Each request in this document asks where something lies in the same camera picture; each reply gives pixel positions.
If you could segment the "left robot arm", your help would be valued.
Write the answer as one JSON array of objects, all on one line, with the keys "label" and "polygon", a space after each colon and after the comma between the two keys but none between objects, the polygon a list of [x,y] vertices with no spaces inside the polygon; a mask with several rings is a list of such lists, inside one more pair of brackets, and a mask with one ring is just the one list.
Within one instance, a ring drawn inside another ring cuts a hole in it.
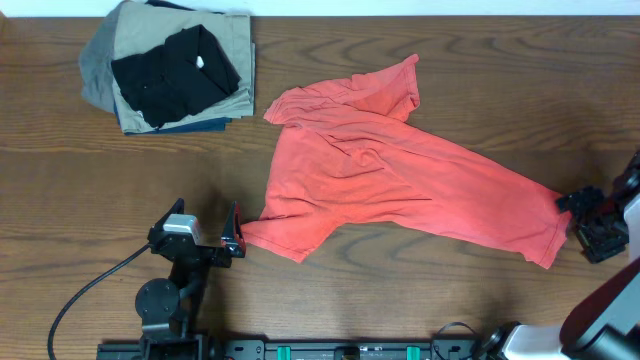
[{"label": "left robot arm", "polygon": [[213,268],[229,268],[246,255],[239,225],[239,208],[231,205],[220,244],[201,239],[198,219],[184,212],[184,200],[174,205],[150,228],[150,252],[172,264],[170,275],[145,283],[135,298],[142,321],[140,347],[144,359],[217,359],[215,342],[199,334],[195,322]]}]

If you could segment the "red t-shirt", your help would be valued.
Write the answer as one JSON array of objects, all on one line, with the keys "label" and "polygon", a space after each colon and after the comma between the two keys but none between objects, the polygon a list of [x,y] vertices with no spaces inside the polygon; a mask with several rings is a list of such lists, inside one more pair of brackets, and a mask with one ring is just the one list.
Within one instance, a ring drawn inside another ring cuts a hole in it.
[{"label": "red t-shirt", "polygon": [[248,243],[302,262],[340,226],[393,222],[514,252],[549,268],[567,238],[557,193],[409,124],[418,56],[383,70],[284,92],[281,127]]}]

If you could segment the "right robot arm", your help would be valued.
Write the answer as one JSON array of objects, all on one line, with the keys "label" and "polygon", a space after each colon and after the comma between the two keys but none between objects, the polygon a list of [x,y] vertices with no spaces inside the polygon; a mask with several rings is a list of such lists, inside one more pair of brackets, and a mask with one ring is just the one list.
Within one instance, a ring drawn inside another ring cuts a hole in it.
[{"label": "right robot arm", "polygon": [[579,303],[560,326],[518,322],[498,329],[475,359],[639,360],[639,155],[604,195],[586,187],[556,201],[592,264],[624,250],[629,264]]}]

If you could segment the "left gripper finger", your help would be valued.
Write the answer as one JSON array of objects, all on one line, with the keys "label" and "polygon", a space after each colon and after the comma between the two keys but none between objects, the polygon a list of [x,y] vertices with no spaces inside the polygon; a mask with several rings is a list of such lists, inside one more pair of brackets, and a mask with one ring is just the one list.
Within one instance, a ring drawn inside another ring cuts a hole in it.
[{"label": "left gripper finger", "polygon": [[233,202],[226,218],[221,234],[221,244],[231,257],[244,258],[246,256],[246,242],[239,224],[240,212],[238,204]]},{"label": "left gripper finger", "polygon": [[178,222],[175,223],[172,218],[173,215],[184,214],[184,200],[178,198],[170,209],[152,226],[153,233],[170,232],[170,233],[184,233],[184,226]]}]

